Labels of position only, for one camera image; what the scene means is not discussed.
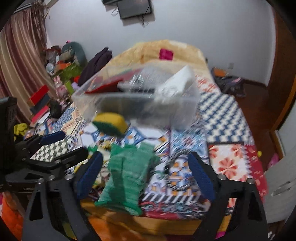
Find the plastic storage box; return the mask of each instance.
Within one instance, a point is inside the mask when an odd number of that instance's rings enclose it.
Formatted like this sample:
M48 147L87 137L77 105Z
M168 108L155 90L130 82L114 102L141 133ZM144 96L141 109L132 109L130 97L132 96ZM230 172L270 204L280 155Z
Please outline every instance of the plastic storage box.
M136 121L139 124L156 126L159 128L171 127L174 129L187 129L197 118L197 107L200 94L197 84L194 83L182 97L173 97L160 101L150 93L93 93L85 94L85 91L93 84L95 79L99 83L107 84L110 78L143 68L151 64L133 66L106 66L85 82L79 90L72 95L76 107L86 121L91 121L95 114L101 112L114 112L122 115L126 121ZM157 64L166 72L175 74L184 66L166 62Z

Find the green cloth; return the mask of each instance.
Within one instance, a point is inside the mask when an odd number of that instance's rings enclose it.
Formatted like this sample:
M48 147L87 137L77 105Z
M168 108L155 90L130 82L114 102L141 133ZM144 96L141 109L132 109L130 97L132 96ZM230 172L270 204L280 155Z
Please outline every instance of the green cloth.
M95 205L125 211L134 216L141 215L139 197L145 187L148 173L159 162L153 148L146 143L141 143L139 149L134 145L121 148L113 144L108 163L111 176Z

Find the checkered pattern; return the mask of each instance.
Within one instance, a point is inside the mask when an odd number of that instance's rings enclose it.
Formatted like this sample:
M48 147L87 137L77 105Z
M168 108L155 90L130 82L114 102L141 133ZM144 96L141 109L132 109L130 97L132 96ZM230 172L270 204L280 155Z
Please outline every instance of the checkered pattern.
M251 131L235 98L227 94L202 93L200 110L207 141L253 143Z
M68 152L72 142L72 137L66 137L64 140L43 146L31 157L31 159L50 162L53 158Z

